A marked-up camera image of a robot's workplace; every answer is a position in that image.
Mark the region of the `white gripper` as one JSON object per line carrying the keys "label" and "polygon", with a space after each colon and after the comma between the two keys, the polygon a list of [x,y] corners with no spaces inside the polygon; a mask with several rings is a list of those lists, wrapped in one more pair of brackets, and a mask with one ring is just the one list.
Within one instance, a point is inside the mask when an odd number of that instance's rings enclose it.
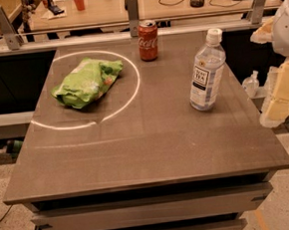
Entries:
{"label": "white gripper", "polygon": [[[289,57],[289,0],[284,0],[275,13],[250,37],[253,43],[273,42],[275,53]],[[263,101],[260,123],[276,127],[289,116],[289,58],[279,68],[271,67],[265,84],[267,96]]]}

